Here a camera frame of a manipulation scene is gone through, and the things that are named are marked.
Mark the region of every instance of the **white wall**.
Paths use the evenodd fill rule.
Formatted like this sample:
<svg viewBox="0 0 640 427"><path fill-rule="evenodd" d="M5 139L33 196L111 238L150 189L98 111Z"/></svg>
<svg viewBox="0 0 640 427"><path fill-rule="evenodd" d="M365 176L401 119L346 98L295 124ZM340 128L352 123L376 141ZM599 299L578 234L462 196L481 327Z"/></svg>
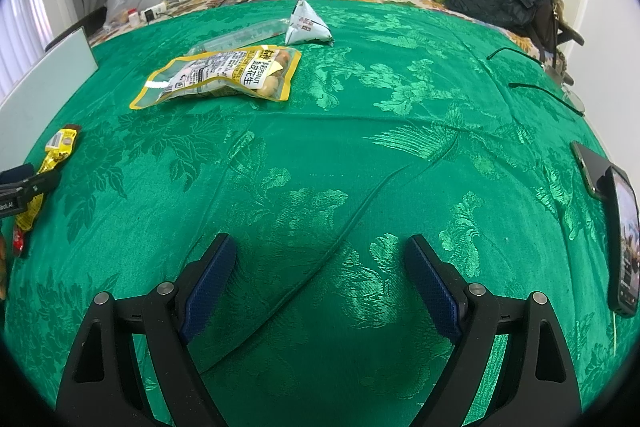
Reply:
<svg viewBox="0 0 640 427"><path fill-rule="evenodd" d="M640 4L638 0L586 0L568 71L574 91L613 163L629 174L640 194Z"/></svg>

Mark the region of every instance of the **metal bolt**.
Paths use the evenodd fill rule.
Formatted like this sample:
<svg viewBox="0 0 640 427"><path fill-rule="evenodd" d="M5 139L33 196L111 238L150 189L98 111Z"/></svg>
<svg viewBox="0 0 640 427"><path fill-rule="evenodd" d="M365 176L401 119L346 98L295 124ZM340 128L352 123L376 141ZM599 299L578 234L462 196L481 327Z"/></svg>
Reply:
<svg viewBox="0 0 640 427"><path fill-rule="evenodd" d="M104 304L109 300L109 294L107 292L100 292L98 295L94 297L94 302L96 304Z"/></svg>
<svg viewBox="0 0 640 427"><path fill-rule="evenodd" d="M546 304L549 299L542 292L533 292L533 300L538 304Z"/></svg>
<svg viewBox="0 0 640 427"><path fill-rule="evenodd" d="M472 282L469 286L469 291L476 297L482 297L486 293L486 288L479 282Z"/></svg>
<svg viewBox="0 0 640 427"><path fill-rule="evenodd" d="M156 291L160 295L169 295L169 293L174 291L174 284L172 282L161 282L156 288Z"/></svg>

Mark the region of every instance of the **green bedspread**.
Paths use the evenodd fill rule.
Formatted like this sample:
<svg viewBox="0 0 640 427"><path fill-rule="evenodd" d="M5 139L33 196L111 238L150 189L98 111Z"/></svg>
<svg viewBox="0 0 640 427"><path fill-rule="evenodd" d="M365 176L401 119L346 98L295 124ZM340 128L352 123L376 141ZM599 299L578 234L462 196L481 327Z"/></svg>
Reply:
<svg viewBox="0 0 640 427"><path fill-rule="evenodd" d="M95 293L146 293L228 232L238 263L190 351L229 425L408 425L451 351L402 268L405 240L422 233L496 295L549 296L588 404L638 331L638 320L614 323L607 309L603 209L569 143L601 149L547 94L507 87L556 89L524 57L487 61L514 47L497 31L412 7L319 0L335 46L297 46L289 102L129 110L171 58L293 5L196 12L94 49L99 70L29 157L39 164L59 127L82 125L29 256L10 275L4 334L27 375L53 403ZM482 416L504 345L495 343L468 419ZM167 421L142 338L136 351Z"/></svg>

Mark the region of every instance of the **phone case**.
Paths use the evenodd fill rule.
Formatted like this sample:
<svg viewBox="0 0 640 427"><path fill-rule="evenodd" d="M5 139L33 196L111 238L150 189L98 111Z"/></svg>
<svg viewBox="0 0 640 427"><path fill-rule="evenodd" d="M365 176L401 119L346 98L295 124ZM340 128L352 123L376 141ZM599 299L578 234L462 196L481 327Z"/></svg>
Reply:
<svg viewBox="0 0 640 427"><path fill-rule="evenodd" d="M607 226L609 235L609 291L607 300L609 309L622 317L633 317L638 310L638 300L636 306L630 308L626 302L620 300L620 211L618 209L618 199L616 197L616 187L613 179L613 167L609 167L605 174L607 198L605 199Z"/></svg>

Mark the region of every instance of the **yellow candy wrapper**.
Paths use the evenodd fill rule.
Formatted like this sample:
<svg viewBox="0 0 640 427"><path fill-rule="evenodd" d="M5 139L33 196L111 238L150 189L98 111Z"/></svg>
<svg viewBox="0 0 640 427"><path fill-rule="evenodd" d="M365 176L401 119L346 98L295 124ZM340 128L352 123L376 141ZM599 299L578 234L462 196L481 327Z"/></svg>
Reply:
<svg viewBox="0 0 640 427"><path fill-rule="evenodd" d="M239 93L282 102L289 98L300 57L294 48L267 45L177 57L149 75L129 107L144 109L178 96Z"/></svg>
<svg viewBox="0 0 640 427"><path fill-rule="evenodd" d="M44 146L46 156L38 170L38 174L54 169L71 156L81 129L79 125L67 124L53 135ZM24 250L24 234L33 229L33 223L40 213L43 202L44 194L38 194L27 203L25 212L15 216L14 255L19 256L22 254Z"/></svg>

